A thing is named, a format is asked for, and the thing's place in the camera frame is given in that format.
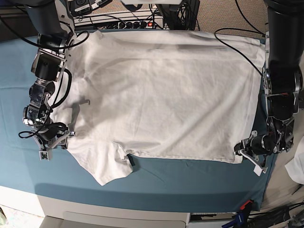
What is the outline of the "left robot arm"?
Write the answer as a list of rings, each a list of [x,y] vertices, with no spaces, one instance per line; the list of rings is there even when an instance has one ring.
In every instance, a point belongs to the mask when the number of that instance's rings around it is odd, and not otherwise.
[[[304,89],[300,61],[304,52],[304,2],[267,0],[268,60],[263,86],[266,102],[266,134],[253,131],[234,147],[235,154],[251,160],[265,170],[266,162],[257,163],[275,153],[288,152],[294,143],[294,117],[299,110],[299,94]]]

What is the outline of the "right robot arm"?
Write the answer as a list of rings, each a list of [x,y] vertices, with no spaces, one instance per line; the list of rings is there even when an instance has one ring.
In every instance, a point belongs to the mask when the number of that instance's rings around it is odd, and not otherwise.
[[[37,78],[29,90],[30,103],[24,108],[23,123],[39,146],[41,159],[50,159],[57,146],[67,148],[69,128],[53,122],[50,114],[69,93],[72,75],[66,69],[69,51],[78,45],[75,23],[66,0],[23,0],[31,22],[38,31],[38,52],[31,67]]]

